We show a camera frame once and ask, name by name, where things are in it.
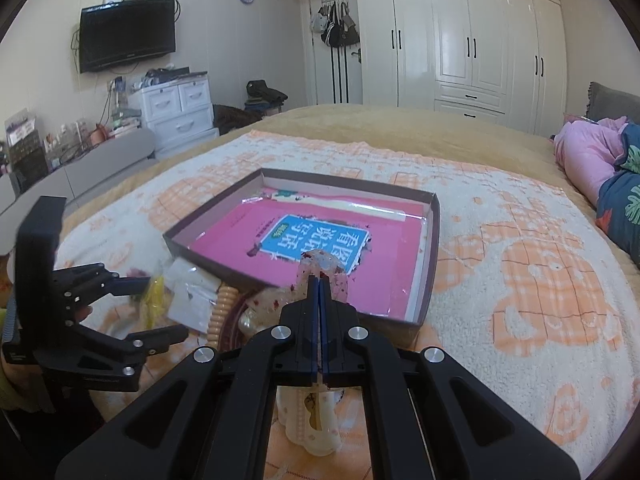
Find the pink pillow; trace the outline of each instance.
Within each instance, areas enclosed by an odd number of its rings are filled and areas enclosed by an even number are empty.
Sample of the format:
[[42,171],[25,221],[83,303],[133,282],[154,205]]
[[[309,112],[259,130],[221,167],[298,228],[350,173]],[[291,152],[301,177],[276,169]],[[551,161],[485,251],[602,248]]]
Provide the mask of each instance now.
[[622,130],[626,117],[567,123],[554,139],[556,162],[566,176],[593,206],[598,202],[600,186],[615,170],[616,159],[623,154]]

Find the wall-mounted tv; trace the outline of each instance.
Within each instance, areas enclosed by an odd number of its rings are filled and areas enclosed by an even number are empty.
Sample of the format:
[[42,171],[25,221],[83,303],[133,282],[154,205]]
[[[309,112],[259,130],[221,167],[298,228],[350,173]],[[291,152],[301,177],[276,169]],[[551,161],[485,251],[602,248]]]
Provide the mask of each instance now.
[[80,72],[175,52],[173,0],[132,0],[83,9]]

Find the handbag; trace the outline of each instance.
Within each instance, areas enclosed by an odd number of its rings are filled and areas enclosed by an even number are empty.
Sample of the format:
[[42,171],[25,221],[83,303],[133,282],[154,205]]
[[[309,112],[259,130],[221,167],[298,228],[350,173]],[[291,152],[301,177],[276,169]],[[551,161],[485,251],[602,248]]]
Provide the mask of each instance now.
[[315,34],[322,34],[326,29],[328,21],[329,17],[327,16],[326,7],[322,6],[311,18],[311,32],[314,32]]
[[350,46],[360,43],[360,35],[356,30],[356,23],[349,15],[349,7],[344,2],[340,6],[340,13],[342,14],[342,28],[345,29],[342,35],[342,46]]
[[340,46],[340,23],[338,22],[338,9],[335,4],[331,6],[326,29],[322,33],[322,36],[320,36],[320,39],[326,46],[332,48],[338,48]]

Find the blue floral blanket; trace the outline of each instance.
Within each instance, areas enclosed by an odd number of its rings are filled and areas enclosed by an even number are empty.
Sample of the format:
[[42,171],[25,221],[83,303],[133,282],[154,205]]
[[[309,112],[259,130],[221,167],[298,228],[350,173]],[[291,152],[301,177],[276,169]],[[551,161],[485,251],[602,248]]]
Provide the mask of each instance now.
[[640,126],[622,132],[625,153],[600,187],[596,225],[640,266]]

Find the cardboard box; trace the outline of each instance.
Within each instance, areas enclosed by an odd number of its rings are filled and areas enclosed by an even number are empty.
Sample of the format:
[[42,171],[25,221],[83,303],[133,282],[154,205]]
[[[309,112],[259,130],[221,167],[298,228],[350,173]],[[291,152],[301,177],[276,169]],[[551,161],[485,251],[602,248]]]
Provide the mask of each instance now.
[[296,283],[305,251],[336,256],[364,326],[412,346],[431,299],[435,194],[338,176],[258,170],[164,234],[181,256],[241,291]]

